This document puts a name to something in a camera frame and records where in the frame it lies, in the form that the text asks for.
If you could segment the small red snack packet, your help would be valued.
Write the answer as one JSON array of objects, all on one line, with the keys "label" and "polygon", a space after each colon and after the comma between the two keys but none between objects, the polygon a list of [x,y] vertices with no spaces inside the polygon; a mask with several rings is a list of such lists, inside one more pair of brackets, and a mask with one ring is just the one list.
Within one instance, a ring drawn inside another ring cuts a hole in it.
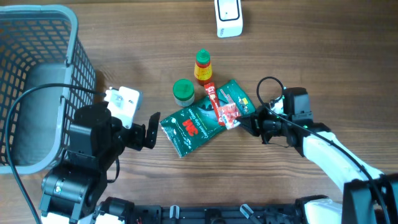
[{"label": "small red snack packet", "polygon": [[237,120],[241,116],[240,110],[236,103],[228,103],[219,107],[220,117],[226,129],[233,129],[238,127],[241,123]]}]

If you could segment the green 3M gloves packet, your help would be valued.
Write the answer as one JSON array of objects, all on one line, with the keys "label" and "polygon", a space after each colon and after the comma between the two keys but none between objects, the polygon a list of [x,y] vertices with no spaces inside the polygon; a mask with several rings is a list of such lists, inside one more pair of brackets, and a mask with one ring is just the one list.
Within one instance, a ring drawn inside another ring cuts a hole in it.
[{"label": "green 3M gloves packet", "polygon": [[[230,80],[216,89],[216,94],[221,106],[235,103],[242,115],[255,111],[251,99],[236,80]],[[166,117],[160,125],[180,157],[193,152],[227,130],[226,126],[218,124],[208,96]]]}]

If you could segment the red coffee stick sachet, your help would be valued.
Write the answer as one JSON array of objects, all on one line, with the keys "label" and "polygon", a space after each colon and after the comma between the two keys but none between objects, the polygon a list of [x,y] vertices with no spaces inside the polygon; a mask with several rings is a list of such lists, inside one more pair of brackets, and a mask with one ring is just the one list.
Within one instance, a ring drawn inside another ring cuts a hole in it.
[{"label": "red coffee stick sachet", "polygon": [[221,117],[221,114],[218,111],[219,107],[220,107],[220,102],[218,99],[218,95],[216,93],[215,84],[213,82],[210,82],[210,83],[205,84],[204,87],[205,87],[205,90],[206,90],[208,97],[211,101],[211,105],[213,106],[213,109],[215,111],[215,115],[216,115],[218,124],[220,126],[225,126],[225,123]]}]

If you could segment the green lid jar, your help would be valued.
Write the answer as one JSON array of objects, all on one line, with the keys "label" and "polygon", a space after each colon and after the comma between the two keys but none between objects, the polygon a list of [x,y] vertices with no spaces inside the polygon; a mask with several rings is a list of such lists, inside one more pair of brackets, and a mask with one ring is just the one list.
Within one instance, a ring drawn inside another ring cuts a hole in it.
[{"label": "green lid jar", "polygon": [[195,100],[194,85],[190,80],[180,79],[172,88],[176,104],[181,107],[190,106]]}]

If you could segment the red sauce bottle green cap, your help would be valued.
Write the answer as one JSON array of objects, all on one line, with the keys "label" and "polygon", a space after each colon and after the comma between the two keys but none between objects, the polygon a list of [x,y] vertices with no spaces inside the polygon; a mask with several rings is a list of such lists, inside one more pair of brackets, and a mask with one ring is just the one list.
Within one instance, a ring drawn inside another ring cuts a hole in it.
[{"label": "red sauce bottle green cap", "polygon": [[194,76],[201,86],[211,82],[213,76],[211,57],[205,49],[199,50],[196,54]]}]

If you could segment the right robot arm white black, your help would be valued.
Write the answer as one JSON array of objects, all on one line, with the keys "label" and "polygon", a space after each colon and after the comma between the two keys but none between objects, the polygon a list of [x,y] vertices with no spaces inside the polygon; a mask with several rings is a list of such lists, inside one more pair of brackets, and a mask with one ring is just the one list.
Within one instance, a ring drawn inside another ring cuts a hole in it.
[{"label": "right robot arm white black", "polygon": [[296,201],[301,223],[397,223],[397,174],[386,175],[359,159],[331,129],[313,120],[306,89],[287,88],[238,118],[241,127],[268,144],[274,136],[315,163],[342,191],[342,203],[323,195]]}]

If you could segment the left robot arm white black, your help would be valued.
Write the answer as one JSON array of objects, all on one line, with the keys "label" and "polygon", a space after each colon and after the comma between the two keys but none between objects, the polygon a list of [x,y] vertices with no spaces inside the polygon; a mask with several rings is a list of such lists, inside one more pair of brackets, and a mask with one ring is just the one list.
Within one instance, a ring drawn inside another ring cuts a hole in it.
[{"label": "left robot arm white black", "polygon": [[106,102],[78,109],[70,125],[70,144],[42,181],[39,209],[42,223],[78,223],[92,215],[98,200],[112,181],[107,171],[119,164],[125,148],[154,148],[160,113],[149,124],[123,126]]}]

